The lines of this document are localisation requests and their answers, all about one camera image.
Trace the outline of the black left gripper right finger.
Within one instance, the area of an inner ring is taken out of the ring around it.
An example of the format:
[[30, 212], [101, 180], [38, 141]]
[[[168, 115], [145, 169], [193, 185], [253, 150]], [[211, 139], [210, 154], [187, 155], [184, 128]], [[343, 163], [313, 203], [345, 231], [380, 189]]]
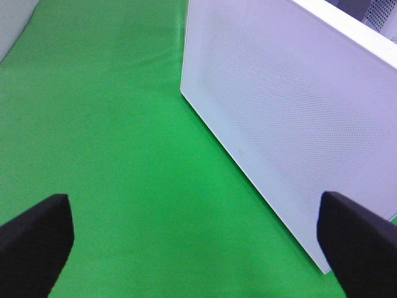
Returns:
[[347, 297], [396, 297], [396, 225], [326, 191], [316, 236]]

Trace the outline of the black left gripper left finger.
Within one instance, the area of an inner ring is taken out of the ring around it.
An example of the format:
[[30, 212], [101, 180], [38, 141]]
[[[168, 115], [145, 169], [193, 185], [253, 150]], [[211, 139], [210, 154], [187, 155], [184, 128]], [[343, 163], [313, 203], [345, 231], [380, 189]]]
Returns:
[[1, 225], [1, 297], [48, 297], [73, 244], [67, 194], [51, 195]]

